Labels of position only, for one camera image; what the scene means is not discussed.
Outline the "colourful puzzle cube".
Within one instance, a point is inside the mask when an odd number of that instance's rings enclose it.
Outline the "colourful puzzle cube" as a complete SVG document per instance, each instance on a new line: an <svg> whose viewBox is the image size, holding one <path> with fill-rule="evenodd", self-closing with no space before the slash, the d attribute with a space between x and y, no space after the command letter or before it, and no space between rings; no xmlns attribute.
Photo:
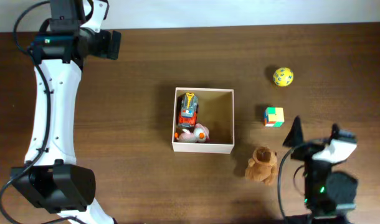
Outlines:
<svg viewBox="0 0 380 224"><path fill-rule="evenodd" d="M264 112L264 125L266 127L280 127L284 122L283 108L267 107Z"/></svg>

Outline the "yellow ball with blue letters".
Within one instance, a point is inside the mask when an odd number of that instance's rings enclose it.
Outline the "yellow ball with blue letters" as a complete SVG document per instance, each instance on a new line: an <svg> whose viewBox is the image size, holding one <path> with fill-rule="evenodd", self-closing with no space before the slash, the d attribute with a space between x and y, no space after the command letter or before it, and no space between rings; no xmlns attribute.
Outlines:
<svg viewBox="0 0 380 224"><path fill-rule="evenodd" d="M273 74L273 82L277 86L289 86L294 79L294 73L287 67L278 68Z"/></svg>

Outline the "pink white toy duck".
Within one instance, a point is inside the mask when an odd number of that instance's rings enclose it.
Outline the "pink white toy duck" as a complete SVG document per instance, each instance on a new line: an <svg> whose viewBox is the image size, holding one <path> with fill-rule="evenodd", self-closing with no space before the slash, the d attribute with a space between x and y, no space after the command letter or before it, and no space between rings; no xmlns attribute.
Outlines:
<svg viewBox="0 0 380 224"><path fill-rule="evenodd" d="M180 133L174 133L174 139L183 143L205 143L209 138L209 129L200 123L195 124L194 129L190 131L183 128Z"/></svg>

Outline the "red grey toy truck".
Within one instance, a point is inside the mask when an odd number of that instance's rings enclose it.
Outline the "red grey toy truck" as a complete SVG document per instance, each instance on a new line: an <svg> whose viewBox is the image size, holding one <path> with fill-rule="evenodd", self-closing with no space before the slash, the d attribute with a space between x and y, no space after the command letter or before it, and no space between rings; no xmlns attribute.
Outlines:
<svg viewBox="0 0 380 224"><path fill-rule="evenodd" d="M194 93L185 93L178 115L178 126L182 128L193 128L197 121L198 97Z"/></svg>

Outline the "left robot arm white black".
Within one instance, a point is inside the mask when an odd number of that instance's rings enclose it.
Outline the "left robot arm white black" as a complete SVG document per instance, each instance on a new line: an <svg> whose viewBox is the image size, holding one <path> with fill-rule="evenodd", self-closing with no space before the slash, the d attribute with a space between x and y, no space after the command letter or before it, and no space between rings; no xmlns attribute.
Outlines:
<svg viewBox="0 0 380 224"><path fill-rule="evenodd" d="M71 223L114 223L95 197L92 170L77 165L75 99L87 56L115 60L121 34L102 29L107 1L48 0L46 19L24 49L37 82L32 139L22 167L9 185L34 207Z"/></svg>

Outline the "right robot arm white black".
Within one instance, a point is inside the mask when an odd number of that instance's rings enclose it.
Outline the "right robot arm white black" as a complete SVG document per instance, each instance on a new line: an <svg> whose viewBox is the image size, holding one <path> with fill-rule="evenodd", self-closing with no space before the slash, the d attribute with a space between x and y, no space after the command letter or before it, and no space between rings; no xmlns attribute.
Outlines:
<svg viewBox="0 0 380 224"><path fill-rule="evenodd" d="M304 140L302 123L296 116L283 142L289 148L280 161L277 177L278 204L284 223L349 223L347 213L356 208L358 179L332 168L344 163L357 148L356 135L335 123L327 138ZM287 216L281 197L282 169L287 158L302 161L304 204L310 211Z"/></svg>

